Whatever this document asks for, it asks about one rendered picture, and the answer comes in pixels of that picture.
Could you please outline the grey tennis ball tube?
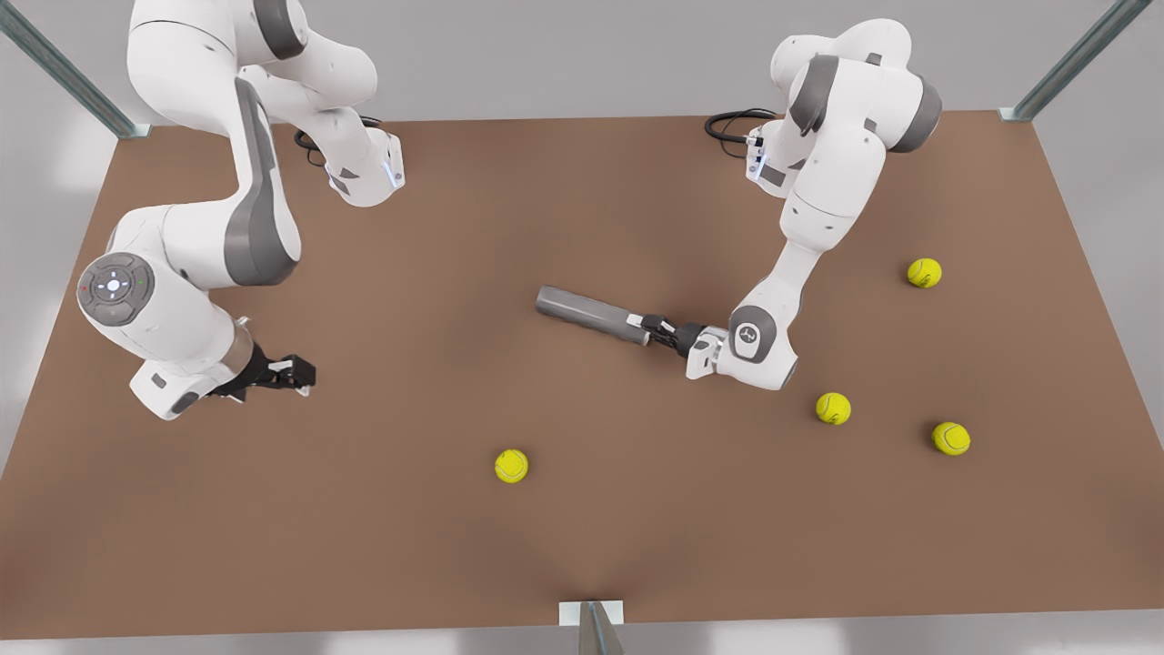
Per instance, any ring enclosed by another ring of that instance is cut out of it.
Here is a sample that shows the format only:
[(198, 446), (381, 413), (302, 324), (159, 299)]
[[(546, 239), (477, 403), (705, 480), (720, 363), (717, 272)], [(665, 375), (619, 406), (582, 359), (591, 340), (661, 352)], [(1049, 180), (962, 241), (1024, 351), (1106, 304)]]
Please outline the grey tennis ball tube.
[(545, 316), (554, 316), (589, 330), (606, 333), (608, 336), (631, 341), (641, 347), (647, 346), (651, 340), (650, 333), (640, 325), (640, 315), (587, 296), (569, 293), (565, 289), (551, 286), (539, 289), (535, 309)]

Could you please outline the silver frame post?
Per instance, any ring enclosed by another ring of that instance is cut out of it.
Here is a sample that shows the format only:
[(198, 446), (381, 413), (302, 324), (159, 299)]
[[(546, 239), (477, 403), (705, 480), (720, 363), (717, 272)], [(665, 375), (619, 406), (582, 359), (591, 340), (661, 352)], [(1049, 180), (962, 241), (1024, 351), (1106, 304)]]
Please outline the silver frame post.
[(81, 108), (118, 138), (147, 138), (150, 124), (133, 123), (116, 104), (74, 66), (66, 55), (51, 43), (36, 26), (24, 17), (10, 0), (0, 0), (0, 33), (28, 55), (55, 83), (58, 83)]
[(579, 655), (627, 655), (616, 626), (624, 625), (623, 600), (558, 604), (558, 626), (579, 628)]
[(1073, 81), (1078, 74), (1090, 66), (1098, 54), (1110, 45), (1119, 34), (1140, 17), (1149, 5), (1156, 0), (1115, 0), (1101, 17), (1090, 26), (1073, 47), (1062, 55), (1062, 58), (1039, 78), (1039, 81), (1027, 92), (1018, 104), (998, 109), (998, 118), (1003, 123), (1031, 123), (1046, 106), (1051, 104)]

